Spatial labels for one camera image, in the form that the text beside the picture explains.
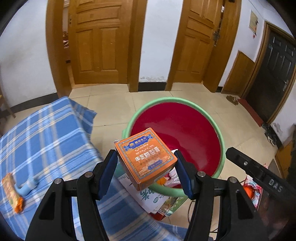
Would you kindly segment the orange snack wrapper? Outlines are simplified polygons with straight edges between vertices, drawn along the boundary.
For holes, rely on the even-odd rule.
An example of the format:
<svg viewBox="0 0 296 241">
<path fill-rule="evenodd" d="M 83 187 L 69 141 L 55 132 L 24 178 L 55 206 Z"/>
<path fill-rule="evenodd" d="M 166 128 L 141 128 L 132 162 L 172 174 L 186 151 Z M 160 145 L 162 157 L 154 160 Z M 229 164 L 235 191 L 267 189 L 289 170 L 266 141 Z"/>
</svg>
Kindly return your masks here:
<svg viewBox="0 0 296 241">
<path fill-rule="evenodd" d="M 6 197 L 15 213 L 23 211 L 23 197 L 15 189 L 15 180 L 11 173 L 4 176 L 1 181 Z"/>
</svg>

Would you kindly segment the open wooden door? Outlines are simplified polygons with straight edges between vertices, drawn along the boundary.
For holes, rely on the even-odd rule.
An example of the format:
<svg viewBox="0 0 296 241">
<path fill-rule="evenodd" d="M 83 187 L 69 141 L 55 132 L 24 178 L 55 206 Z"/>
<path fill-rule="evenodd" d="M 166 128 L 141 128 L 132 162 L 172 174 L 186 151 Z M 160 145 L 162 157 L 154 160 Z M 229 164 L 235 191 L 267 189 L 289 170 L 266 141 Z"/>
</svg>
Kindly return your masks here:
<svg viewBox="0 0 296 241">
<path fill-rule="evenodd" d="M 126 83 L 132 1 L 70 1 L 68 36 L 75 84 Z"/>
</svg>

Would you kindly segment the orange medicine box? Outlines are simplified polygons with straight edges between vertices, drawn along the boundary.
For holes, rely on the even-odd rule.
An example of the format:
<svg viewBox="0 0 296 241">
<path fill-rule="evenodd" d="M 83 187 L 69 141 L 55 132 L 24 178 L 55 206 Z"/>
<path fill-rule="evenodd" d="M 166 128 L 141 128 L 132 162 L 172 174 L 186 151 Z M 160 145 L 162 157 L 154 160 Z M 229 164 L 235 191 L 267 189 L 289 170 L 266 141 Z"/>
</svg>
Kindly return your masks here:
<svg viewBox="0 0 296 241">
<path fill-rule="evenodd" d="M 115 143 L 130 181 L 141 191 L 169 173 L 177 157 L 152 128 Z"/>
</svg>

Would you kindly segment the colourful book under bin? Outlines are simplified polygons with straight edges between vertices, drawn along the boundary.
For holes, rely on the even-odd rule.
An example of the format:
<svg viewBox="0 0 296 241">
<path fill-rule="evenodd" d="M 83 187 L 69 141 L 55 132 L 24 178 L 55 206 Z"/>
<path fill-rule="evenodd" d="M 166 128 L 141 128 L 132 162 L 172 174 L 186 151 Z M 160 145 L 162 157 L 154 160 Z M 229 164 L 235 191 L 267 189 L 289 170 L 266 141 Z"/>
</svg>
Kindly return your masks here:
<svg viewBox="0 0 296 241">
<path fill-rule="evenodd" d="M 169 217 L 187 200 L 187 197 L 164 196 L 149 188 L 137 191 L 126 173 L 117 179 L 147 213 L 159 213 L 160 215 Z"/>
</svg>

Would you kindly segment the red green trash bin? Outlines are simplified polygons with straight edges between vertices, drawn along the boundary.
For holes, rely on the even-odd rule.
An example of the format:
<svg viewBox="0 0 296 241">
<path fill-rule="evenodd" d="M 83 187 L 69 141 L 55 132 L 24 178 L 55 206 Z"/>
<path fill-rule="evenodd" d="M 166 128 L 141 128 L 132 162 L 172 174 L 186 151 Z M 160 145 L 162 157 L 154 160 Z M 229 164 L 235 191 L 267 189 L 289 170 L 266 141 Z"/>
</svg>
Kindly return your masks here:
<svg viewBox="0 0 296 241">
<path fill-rule="evenodd" d="M 128 138 L 147 128 L 152 128 L 170 150 L 179 150 L 198 171 L 219 177 L 226 159 L 224 139 L 203 108 L 178 97 L 155 99 L 133 115 L 121 137 Z"/>
</svg>

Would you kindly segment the light blue small object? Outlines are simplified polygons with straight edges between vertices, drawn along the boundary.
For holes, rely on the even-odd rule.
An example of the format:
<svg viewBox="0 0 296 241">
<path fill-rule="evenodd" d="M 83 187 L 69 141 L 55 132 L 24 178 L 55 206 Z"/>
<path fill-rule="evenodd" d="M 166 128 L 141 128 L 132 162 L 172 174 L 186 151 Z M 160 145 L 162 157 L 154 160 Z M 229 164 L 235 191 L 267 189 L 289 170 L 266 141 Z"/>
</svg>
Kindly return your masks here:
<svg viewBox="0 0 296 241">
<path fill-rule="evenodd" d="M 35 189 L 38 185 L 38 180 L 35 179 L 33 176 L 29 176 L 27 181 L 25 182 L 25 184 L 22 187 L 18 187 L 15 184 L 15 190 L 17 192 L 17 194 L 19 194 L 20 196 L 26 196 L 28 195 L 33 189 Z"/>
</svg>

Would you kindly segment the floral cloth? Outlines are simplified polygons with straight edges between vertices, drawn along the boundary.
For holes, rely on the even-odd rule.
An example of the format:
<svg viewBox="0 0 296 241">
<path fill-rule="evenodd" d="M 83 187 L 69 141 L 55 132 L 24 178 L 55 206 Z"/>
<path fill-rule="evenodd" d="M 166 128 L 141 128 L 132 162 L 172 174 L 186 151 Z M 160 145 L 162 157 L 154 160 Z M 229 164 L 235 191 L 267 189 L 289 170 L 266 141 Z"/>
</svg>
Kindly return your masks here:
<svg viewBox="0 0 296 241">
<path fill-rule="evenodd" d="M 258 209 L 263 194 L 263 188 L 249 175 L 246 175 L 246 178 L 242 182 L 242 186 L 254 207 Z"/>
</svg>

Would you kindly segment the dark entrance door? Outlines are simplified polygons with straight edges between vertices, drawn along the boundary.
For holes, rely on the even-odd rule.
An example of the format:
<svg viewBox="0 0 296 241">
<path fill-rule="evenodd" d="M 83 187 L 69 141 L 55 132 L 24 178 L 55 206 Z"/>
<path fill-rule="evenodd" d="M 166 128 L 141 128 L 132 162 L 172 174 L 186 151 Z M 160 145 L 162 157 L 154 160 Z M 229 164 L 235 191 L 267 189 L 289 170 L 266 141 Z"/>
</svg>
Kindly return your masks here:
<svg viewBox="0 0 296 241">
<path fill-rule="evenodd" d="M 257 77 L 246 97 L 248 104 L 267 122 L 280 104 L 295 67 L 295 45 L 274 31 Z"/>
</svg>

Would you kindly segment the blue plaid tablecloth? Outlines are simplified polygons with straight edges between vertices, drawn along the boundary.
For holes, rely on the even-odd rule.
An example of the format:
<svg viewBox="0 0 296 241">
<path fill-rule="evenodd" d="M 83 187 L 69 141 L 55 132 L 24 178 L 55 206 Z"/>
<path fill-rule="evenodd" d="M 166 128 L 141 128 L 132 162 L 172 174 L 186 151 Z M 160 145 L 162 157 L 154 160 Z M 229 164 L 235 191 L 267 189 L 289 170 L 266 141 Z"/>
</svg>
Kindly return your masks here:
<svg viewBox="0 0 296 241">
<path fill-rule="evenodd" d="M 29 177 L 38 185 L 15 213 L 4 191 L 1 217 L 17 240 L 26 237 L 33 216 L 56 178 L 79 178 L 102 161 L 90 142 L 95 112 L 62 97 L 34 112 L 1 138 L 1 176 L 12 174 L 18 186 Z M 97 202 L 110 240 L 183 240 L 187 229 L 153 219 L 117 179 Z"/>
</svg>

